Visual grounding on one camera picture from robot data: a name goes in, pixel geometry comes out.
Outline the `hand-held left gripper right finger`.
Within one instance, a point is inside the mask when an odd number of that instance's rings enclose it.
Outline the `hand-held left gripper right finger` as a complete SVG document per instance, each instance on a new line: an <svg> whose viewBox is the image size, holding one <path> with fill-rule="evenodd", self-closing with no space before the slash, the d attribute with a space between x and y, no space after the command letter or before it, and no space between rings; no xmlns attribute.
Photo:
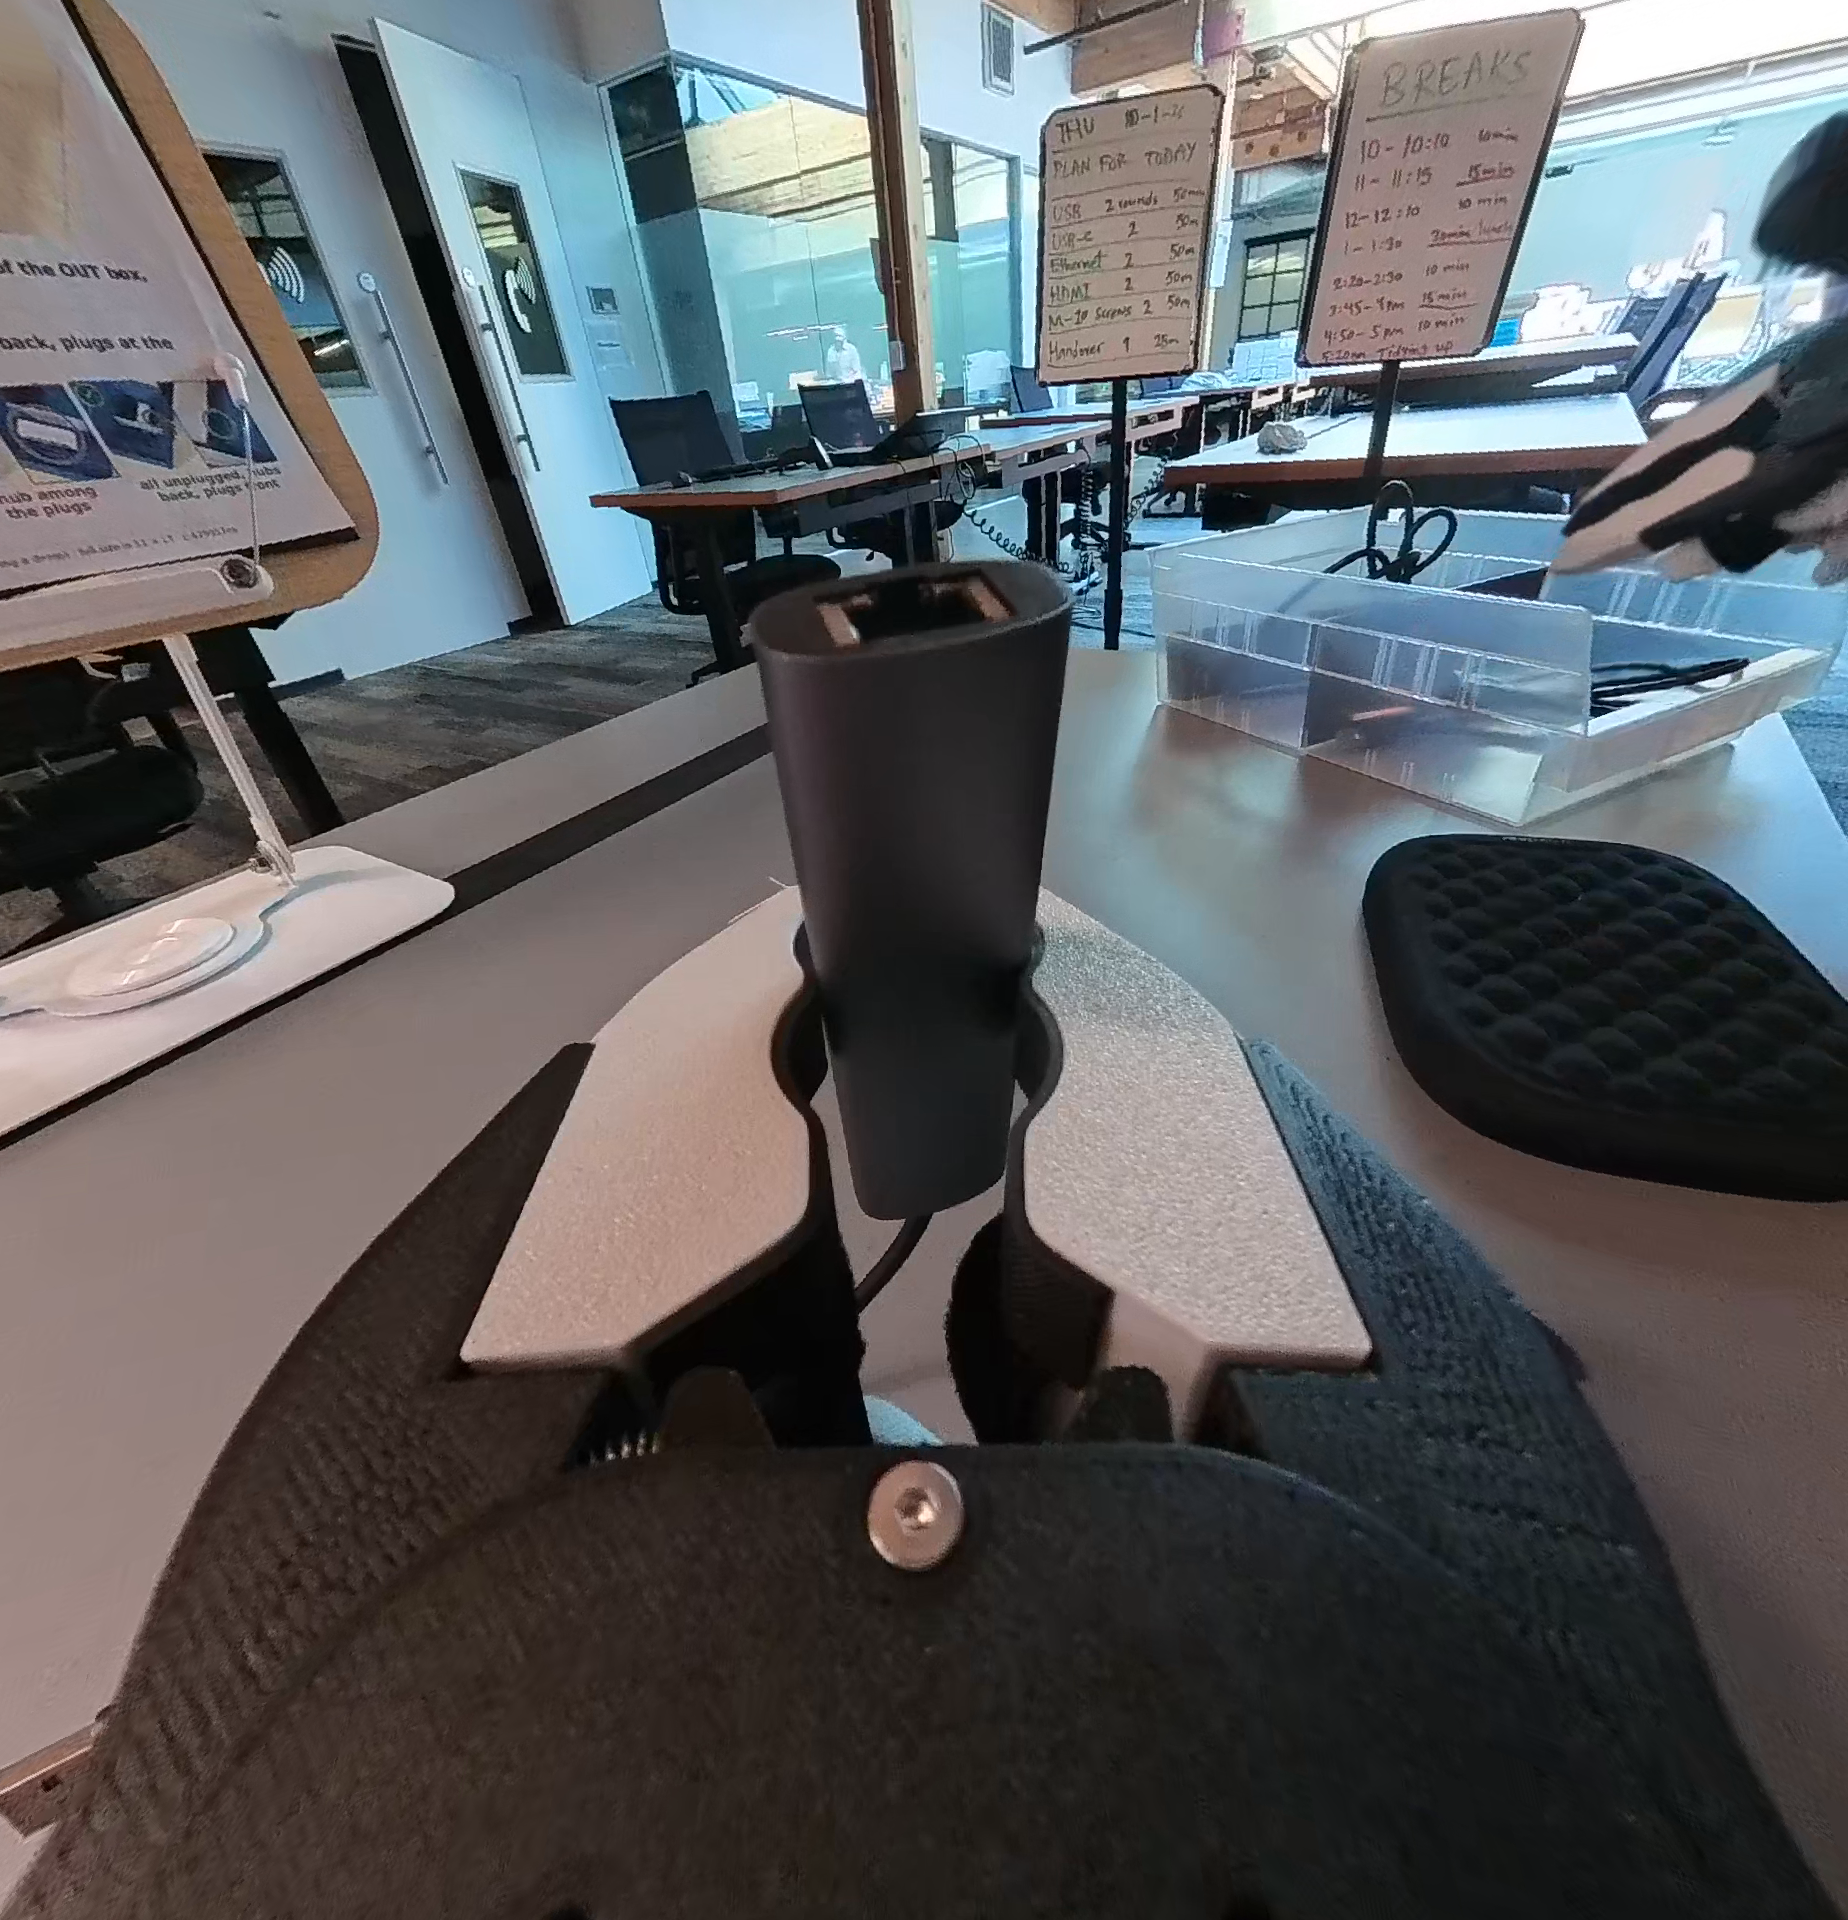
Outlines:
<svg viewBox="0 0 1848 1920"><path fill-rule="evenodd" d="M1246 1045L1056 895L1027 982L1013 1334L1038 1369L1364 1369L1360 1314Z"/></svg>

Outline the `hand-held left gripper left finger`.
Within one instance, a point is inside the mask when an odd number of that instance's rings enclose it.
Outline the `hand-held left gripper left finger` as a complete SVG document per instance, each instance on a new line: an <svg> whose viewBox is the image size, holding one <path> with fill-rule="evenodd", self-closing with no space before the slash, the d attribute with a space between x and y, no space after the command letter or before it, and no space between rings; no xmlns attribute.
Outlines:
<svg viewBox="0 0 1848 1920"><path fill-rule="evenodd" d="M786 886L599 1029L467 1369L639 1369L822 1226L828 1064L802 926Z"/></svg>

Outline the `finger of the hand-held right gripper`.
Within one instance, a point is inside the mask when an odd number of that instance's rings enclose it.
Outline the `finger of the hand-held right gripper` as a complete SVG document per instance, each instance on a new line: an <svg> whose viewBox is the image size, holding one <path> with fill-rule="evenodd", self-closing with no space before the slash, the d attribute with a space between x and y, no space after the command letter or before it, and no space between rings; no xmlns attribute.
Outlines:
<svg viewBox="0 0 1848 1920"><path fill-rule="evenodd" d="M1556 573L1597 573L1674 547L1695 547L1695 570L1753 570L1809 538L1781 525L1778 441L1809 408L1811 383L1788 368L1706 394L1654 429L1572 512Z"/></svg>

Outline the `clear plastic bin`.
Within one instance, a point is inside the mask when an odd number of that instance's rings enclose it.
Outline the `clear plastic bin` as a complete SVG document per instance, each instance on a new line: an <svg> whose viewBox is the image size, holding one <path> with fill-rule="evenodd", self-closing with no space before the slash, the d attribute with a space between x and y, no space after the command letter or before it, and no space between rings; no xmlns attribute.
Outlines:
<svg viewBox="0 0 1848 1920"><path fill-rule="evenodd" d="M1523 828L1809 700L1848 633L1848 584L1819 588L1805 553L1552 576L1563 516L1467 512L1410 537L1432 553L1410 584L1367 570L1404 523L1361 508L1162 546L1160 700Z"/></svg>

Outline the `handwritten whiteboard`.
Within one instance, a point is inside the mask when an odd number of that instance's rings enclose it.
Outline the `handwritten whiteboard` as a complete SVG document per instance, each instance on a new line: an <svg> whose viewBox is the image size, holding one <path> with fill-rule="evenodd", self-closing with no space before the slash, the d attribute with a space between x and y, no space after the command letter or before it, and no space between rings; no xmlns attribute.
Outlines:
<svg viewBox="0 0 1848 1920"><path fill-rule="evenodd" d="M1297 362L1378 364L1361 484L1411 362L1486 348L1583 39L1578 8L1360 39L1330 129Z"/></svg>
<svg viewBox="0 0 1848 1920"><path fill-rule="evenodd" d="M1226 108L1219 86L1187 85L1056 108L1038 140L1034 369L1110 383L1107 652L1126 621L1130 398L1201 368Z"/></svg>

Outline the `black wrist rest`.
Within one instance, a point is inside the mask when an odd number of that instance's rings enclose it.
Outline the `black wrist rest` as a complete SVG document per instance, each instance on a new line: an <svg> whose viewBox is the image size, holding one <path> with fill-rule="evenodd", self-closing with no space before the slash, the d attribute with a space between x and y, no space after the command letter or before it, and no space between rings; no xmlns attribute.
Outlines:
<svg viewBox="0 0 1848 1920"><path fill-rule="evenodd" d="M1361 926L1407 1073L1478 1134L1613 1178L1848 1202L1848 998L1702 865L1423 835L1371 865Z"/></svg>

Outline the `white poster stand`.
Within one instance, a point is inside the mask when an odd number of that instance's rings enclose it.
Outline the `white poster stand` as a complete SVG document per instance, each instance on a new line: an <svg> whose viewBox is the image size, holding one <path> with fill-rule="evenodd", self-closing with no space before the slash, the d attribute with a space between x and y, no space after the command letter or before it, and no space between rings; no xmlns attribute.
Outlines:
<svg viewBox="0 0 1848 1920"><path fill-rule="evenodd" d="M329 845L293 854L178 621L273 588L262 538L227 559L92 573L0 598L0 658L68 658L118 627L152 627L230 774L255 858L167 904L136 908L33 955L0 962L0 1140L259 1012L455 904L446 879Z"/></svg>

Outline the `instruction sheet on stand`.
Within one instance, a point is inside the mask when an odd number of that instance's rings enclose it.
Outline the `instruction sheet on stand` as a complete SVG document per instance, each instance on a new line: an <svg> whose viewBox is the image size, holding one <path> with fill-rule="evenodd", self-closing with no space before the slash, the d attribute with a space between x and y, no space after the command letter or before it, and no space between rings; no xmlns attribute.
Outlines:
<svg viewBox="0 0 1848 1920"><path fill-rule="evenodd" d="M306 546L262 551L273 588L253 608L205 612L181 618L181 633L238 623L242 618L288 618L291 612L320 608L352 591L372 570L381 546L381 515L369 478L344 435L331 398L317 385L285 311L265 283L235 216L211 177L167 85L151 59L143 39L110 2L66 2L80 26L101 73L117 91L129 121L140 133L160 177L167 182L197 250L215 274L259 369L280 398L288 419L295 424L317 474L331 484L358 532ZM152 643L152 627L118 627L93 643L76 643L68 658L93 653L117 643ZM41 662L41 653L3 653L0 670Z"/></svg>

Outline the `booth window with sign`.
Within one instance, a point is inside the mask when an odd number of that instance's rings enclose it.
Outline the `booth window with sign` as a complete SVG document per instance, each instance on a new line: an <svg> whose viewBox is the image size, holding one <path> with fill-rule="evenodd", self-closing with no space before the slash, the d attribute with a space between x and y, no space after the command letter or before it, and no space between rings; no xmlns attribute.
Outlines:
<svg viewBox="0 0 1848 1920"><path fill-rule="evenodd" d="M323 393L369 393L350 321L311 239L285 154L202 148L285 321Z"/></svg>
<svg viewBox="0 0 1848 1920"><path fill-rule="evenodd" d="M548 299L545 264L526 221L518 180L457 168L464 203L480 236L500 328L522 376L570 376L570 358Z"/></svg>

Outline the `wooden post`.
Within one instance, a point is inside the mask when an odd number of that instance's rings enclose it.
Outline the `wooden post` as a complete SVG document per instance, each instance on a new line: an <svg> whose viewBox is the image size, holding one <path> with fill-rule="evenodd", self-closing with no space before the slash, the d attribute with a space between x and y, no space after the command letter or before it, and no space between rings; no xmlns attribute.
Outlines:
<svg viewBox="0 0 1848 1920"><path fill-rule="evenodd" d="M926 170L911 2L858 2L894 419L936 408Z"/></svg>

